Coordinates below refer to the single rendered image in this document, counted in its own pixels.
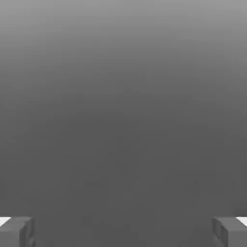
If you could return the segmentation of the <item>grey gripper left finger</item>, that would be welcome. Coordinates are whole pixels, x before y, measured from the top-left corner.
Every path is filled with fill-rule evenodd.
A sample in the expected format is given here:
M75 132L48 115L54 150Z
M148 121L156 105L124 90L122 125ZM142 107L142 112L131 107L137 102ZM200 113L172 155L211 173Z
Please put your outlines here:
M0 247L36 247L35 218L0 217Z

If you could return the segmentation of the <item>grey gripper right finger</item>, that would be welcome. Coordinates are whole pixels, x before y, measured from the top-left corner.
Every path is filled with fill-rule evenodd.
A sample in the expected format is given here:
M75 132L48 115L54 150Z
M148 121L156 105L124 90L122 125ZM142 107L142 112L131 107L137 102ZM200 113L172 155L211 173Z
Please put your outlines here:
M247 217L213 217L215 247L247 247Z

